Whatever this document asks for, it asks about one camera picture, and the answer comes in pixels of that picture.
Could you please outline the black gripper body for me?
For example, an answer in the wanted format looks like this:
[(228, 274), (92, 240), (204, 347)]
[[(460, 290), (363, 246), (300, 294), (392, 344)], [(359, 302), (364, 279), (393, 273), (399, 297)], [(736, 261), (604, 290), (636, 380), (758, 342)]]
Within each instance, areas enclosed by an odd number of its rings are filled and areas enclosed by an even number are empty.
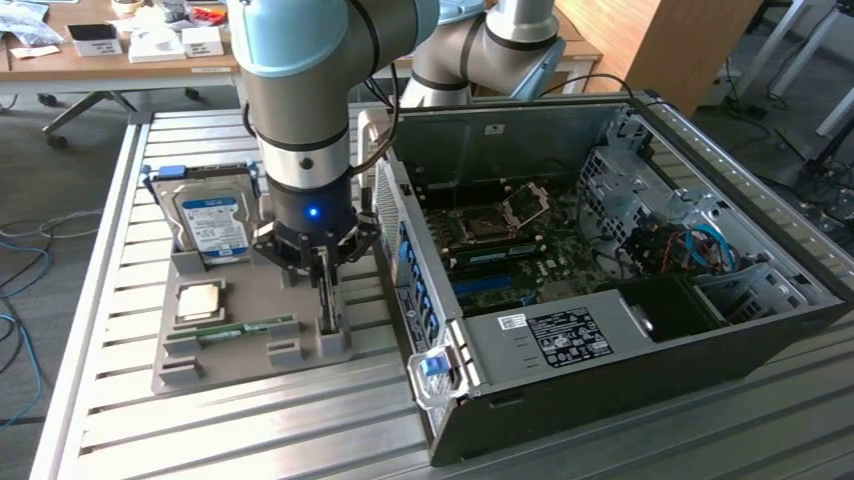
[(268, 187), (281, 257), (308, 261), (313, 248), (337, 244), (355, 228), (351, 179), (299, 189), (269, 177)]

